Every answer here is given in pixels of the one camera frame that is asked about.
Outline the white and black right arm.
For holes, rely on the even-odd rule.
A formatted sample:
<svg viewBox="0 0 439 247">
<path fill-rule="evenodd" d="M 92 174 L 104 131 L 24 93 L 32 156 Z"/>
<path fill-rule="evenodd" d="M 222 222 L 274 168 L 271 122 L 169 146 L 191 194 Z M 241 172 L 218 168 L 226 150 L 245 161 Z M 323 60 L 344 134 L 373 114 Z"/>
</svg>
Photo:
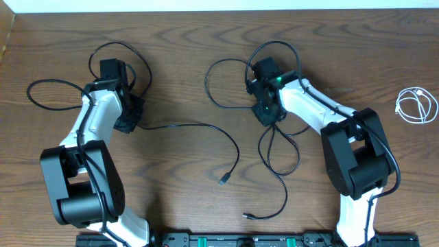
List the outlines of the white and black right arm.
<svg viewBox="0 0 439 247">
<path fill-rule="evenodd" d="M 376 202 L 401 183 L 378 114 L 338 104 L 299 69 L 284 72 L 271 57 L 248 63 L 246 71 L 254 74 L 246 91 L 257 99 L 252 111 L 263 126 L 278 131 L 277 123 L 292 113 L 320 135 L 327 174 L 341 199 L 336 233 L 345 246 L 368 246 Z"/>
</svg>

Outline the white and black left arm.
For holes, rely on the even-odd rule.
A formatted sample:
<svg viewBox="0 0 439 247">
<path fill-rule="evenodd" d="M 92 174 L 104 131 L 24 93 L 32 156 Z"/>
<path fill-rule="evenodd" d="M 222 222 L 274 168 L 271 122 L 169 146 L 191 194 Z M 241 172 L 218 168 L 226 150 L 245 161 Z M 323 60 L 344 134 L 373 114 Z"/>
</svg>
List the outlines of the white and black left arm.
<svg viewBox="0 0 439 247">
<path fill-rule="evenodd" d="M 129 134 L 142 117 L 144 101 L 130 92 L 132 87 L 125 62 L 101 60 L 100 76 L 81 90 L 81 111 L 70 133 L 40 156 L 56 221 L 97 231 L 116 246 L 150 244 L 149 224 L 126 208 L 108 150 L 114 130 Z"/>
</svg>

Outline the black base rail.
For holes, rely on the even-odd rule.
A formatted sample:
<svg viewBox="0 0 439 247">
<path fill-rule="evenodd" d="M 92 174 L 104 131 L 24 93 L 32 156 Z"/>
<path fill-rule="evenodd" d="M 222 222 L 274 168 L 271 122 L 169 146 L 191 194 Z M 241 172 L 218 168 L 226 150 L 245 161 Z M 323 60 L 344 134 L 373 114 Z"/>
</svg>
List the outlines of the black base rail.
<svg viewBox="0 0 439 247">
<path fill-rule="evenodd" d="M 150 246 L 159 247 L 325 247 L 344 246 L 342 240 L 331 233 L 308 232 L 302 235 L 194 235 L 168 233 Z M 368 242 L 371 247 L 420 247 L 415 235 L 378 235 Z"/>
</svg>

